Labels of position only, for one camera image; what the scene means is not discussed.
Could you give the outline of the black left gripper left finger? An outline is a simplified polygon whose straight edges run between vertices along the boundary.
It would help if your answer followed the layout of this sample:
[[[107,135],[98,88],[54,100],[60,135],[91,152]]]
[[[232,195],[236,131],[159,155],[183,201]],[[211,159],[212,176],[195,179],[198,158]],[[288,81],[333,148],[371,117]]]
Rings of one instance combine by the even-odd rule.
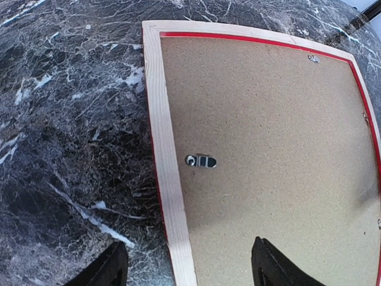
[[[113,242],[64,286],[108,286],[127,283],[129,257],[125,244]]]

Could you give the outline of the brown cardboard backing board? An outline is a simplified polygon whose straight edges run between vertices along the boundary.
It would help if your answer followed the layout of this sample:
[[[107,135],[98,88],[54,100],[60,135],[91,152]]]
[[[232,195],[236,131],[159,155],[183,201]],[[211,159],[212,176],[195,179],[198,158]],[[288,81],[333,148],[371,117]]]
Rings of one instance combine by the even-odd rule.
[[[199,285],[252,285],[268,239],[325,285],[374,285],[379,178],[348,63],[265,43],[161,41]]]

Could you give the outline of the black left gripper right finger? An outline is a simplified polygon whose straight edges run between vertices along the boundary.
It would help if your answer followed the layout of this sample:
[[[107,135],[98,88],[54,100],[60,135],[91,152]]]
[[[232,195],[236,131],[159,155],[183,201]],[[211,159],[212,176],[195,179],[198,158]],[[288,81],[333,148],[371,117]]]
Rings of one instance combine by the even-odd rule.
[[[265,238],[255,238],[251,265],[255,286],[324,286],[297,267]]]

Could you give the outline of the wooden picture frame red edge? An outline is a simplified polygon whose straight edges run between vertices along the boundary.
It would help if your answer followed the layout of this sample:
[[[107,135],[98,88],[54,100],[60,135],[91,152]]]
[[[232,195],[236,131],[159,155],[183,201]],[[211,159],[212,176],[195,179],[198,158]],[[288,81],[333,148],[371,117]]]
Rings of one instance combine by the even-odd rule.
[[[183,20],[148,20],[142,23],[142,29],[146,92],[155,168],[165,234],[176,285],[199,284],[193,261],[170,102],[167,93],[161,46],[161,41],[164,38],[208,38],[265,43],[307,51],[311,54],[313,62],[316,62],[317,57],[322,55],[348,63],[363,99],[366,112],[364,119],[373,138],[380,200],[380,132],[365,81],[352,54],[297,36],[234,24]],[[377,279],[374,285],[379,284],[380,251]]]

